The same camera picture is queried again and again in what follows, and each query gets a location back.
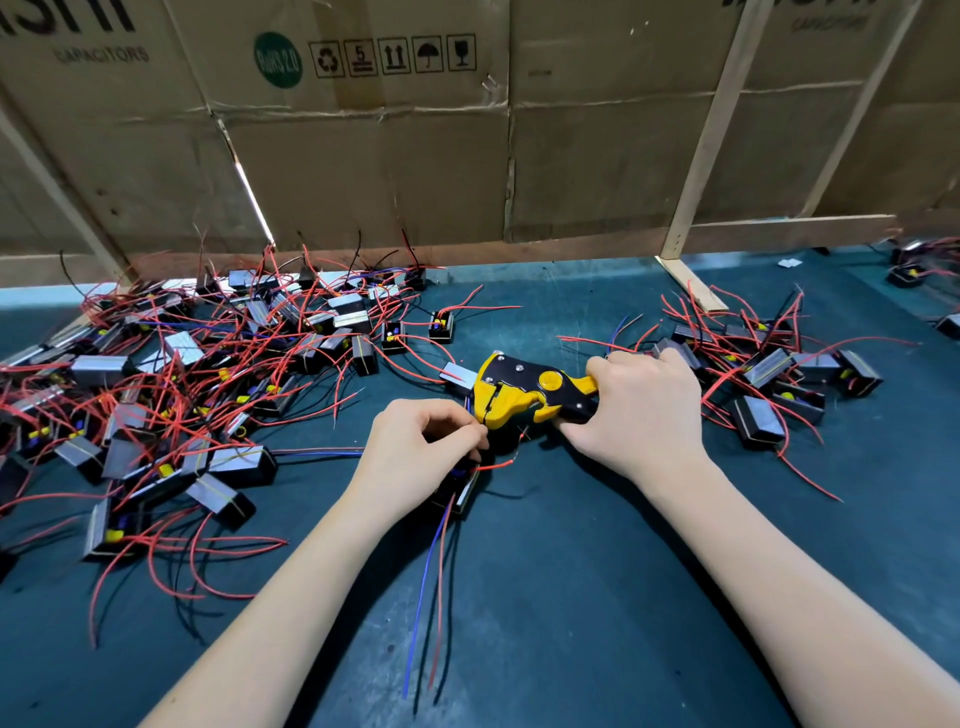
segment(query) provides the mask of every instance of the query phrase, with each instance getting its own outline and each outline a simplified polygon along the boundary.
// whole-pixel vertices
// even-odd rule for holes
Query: workbench
[[[885,382],[866,399],[829,404],[820,427],[825,447],[808,430],[792,430],[791,461],[843,503],[803,483],[772,452],[747,451],[734,433],[705,423],[708,452],[783,533],[960,677],[960,350],[834,260],[799,257],[804,264],[790,270],[765,255],[694,268],[706,283],[748,299],[761,317],[776,313],[798,283],[809,316],[804,333],[818,339],[878,335],[922,345],[852,345]],[[562,344],[557,334],[608,340],[624,315],[643,312],[631,329],[636,339],[663,316],[660,294],[671,298],[677,290],[655,263],[641,260],[437,275],[444,282],[427,289],[425,308],[456,304],[479,283],[485,288],[478,305],[523,306],[461,312],[450,350],[474,370],[499,349],[576,376],[603,348]],[[23,329],[27,338],[15,343],[36,337],[30,317],[8,312],[3,319],[8,349],[24,338]],[[409,320],[425,314],[415,311]],[[380,374],[356,378],[348,390],[360,387],[335,427],[321,418],[260,430],[253,439],[274,448],[363,445],[387,402],[436,396],[382,362]],[[306,404],[295,409],[307,411]],[[207,581],[230,592],[259,589],[343,493],[355,464],[282,465],[274,485],[248,490],[257,513],[239,533],[291,544],[239,563],[210,563]],[[32,493],[90,492],[65,464],[42,472]],[[90,505],[23,504],[0,522],[0,543]],[[520,446],[513,466],[484,474],[467,517],[447,533],[444,583],[451,596],[444,595],[440,686],[426,691],[436,635],[433,566],[412,694],[403,700],[423,563],[441,514],[425,504],[373,553],[290,725],[793,724],[743,625],[683,542],[634,486],[571,451],[549,427]],[[5,725],[131,726],[243,608],[212,597],[177,603],[155,588],[139,560],[108,578],[93,651],[86,615],[101,566],[78,563],[82,533],[78,522],[30,550],[0,585]],[[173,581],[179,562],[159,563],[160,575]],[[177,583],[189,585],[189,569],[180,569]]]

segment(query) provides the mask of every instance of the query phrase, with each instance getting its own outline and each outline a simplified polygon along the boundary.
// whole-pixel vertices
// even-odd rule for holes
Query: yellow circle on tool
[[[564,378],[560,372],[544,372],[540,375],[540,388],[554,392],[564,385]]]

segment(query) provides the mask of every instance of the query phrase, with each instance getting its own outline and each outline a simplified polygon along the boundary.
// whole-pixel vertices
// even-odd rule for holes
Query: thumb
[[[575,425],[561,418],[553,421],[557,429],[564,435],[567,441],[580,452],[587,446],[587,426]]]
[[[484,433],[485,428],[479,423],[464,425],[446,437],[430,443],[427,450],[432,453],[437,465],[442,467],[444,473],[446,473],[457,464],[460,458],[466,456],[480,444]]]

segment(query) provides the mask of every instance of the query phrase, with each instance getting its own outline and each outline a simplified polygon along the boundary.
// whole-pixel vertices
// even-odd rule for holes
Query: person's right hand
[[[584,455],[641,486],[671,462],[706,457],[700,385],[677,352],[668,349],[660,359],[625,352],[594,356],[587,374],[600,393],[596,414],[585,425],[558,422]]]

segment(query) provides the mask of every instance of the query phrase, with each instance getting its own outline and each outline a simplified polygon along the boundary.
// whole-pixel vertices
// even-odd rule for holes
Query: wire stripper jaw
[[[494,352],[477,373],[473,415],[489,429],[499,429],[514,415],[539,406],[535,423],[558,414],[585,422],[596,411],[596,392],[592,376],[574,379],[559,369]]]

